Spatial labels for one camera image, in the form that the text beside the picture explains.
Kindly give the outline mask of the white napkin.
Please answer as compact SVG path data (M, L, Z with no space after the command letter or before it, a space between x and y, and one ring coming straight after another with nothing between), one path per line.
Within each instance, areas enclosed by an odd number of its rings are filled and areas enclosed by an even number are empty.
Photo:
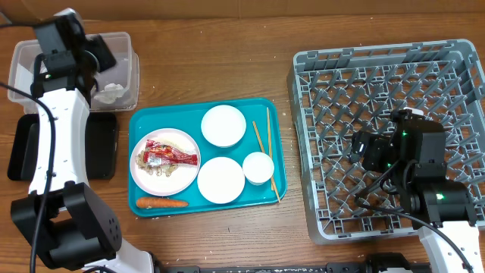
M116 83L109 83L102 91L99 91L94 95L94 100L104 104L113 104L117 99L121 98L124 93L123 86Z

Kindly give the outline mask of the small white cup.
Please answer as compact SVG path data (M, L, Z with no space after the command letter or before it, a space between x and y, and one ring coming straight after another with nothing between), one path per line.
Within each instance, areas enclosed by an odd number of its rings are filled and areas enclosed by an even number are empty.
M273 176L274 163L269 155L252 152L244 159L242 170L249 183L260 186Z

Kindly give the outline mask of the red snack wrapper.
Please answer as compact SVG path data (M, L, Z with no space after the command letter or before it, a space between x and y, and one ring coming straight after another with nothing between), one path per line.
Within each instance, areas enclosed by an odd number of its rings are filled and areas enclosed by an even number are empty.
M147 140L143 161L151 166L177 164L197 165L199 163L196 154L187 154L173 146L165 145L154 140Z

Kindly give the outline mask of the wooden chopstick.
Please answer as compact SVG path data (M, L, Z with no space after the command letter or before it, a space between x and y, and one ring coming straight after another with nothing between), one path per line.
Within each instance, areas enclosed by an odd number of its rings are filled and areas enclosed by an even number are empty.
M263 145L263 143L262 143L262 141L261 141L261 137L260 137L260 134L259 134L259 132L258 132L257 124L255 123L255 121L253 121L253 122L252 122L252 125L253 125L253 127L254 127L255 135L256 135L256 137L257 137L258 144L259 144L259 146L260 146L261 152L262 152L263 154L267 155L267 154L266 154L266 152L265 152L265 149L264 149L264 145ZM273 175L271 175L271 179L270 179L270 181L271 181L271 190L275 192L276 197L277 197L277 201L278 201L278 203L280 203L280 201L281 201L281 200L280 200L280 195L279 195L279 193L278 193L278 190L277 190L277 187L276 187L276 184L275 184L275 181L274 181L274 176L273 176Z
M268 155L273 160L273 152L272 152L272 135L271 135L271 116L269 108L267 108L267 128L268 128ZM274 191L274 178L271 177L271 190Z

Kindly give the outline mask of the white bowl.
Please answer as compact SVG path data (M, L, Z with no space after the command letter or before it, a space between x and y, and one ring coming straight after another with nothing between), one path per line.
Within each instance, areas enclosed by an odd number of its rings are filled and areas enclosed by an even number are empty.
M217 105L204 114L201 131L210 144L228 148L243 138L246 119L239 109L231 105Z

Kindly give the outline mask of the white round plate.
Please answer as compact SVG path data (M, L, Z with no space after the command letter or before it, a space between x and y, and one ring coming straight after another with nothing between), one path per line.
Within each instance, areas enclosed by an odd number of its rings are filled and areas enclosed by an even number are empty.
M154 140L165 145L173 146L187 154L196 154L199 163L197 165L179 164L179 168L170 177L164 175L158 177L149 175L138 169L136 156L145 151L147 140ZM143 191L153 196L171 196L185 190L196 178L201 165L201 153L195 140L188 134L178 129L164 128L154 130L146 134L136 142L131 149L130 176L134 183Z

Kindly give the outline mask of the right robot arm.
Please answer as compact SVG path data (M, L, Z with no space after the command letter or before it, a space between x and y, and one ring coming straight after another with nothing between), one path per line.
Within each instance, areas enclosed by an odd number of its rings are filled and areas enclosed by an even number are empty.
M409 219L418 232L433 272L482 272L477 214L468 188L446 176L446 131L413 108L394 110L389 136L360 130L352 135L349 160L379 173L370 186L355 194L363 209ZM371 206L366 199L375 187L390 182L399 209Z

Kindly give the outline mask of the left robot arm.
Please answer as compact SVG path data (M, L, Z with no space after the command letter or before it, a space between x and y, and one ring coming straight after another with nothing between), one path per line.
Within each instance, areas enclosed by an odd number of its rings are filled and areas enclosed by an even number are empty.
M116 65L100 36L65 9L33 25L41 52L27 97L36 103L39 142L28 196L11 219L31 247L31 262L86 272L160 272L150 252L126 241L114 211L90 187L86 123L96 74Z

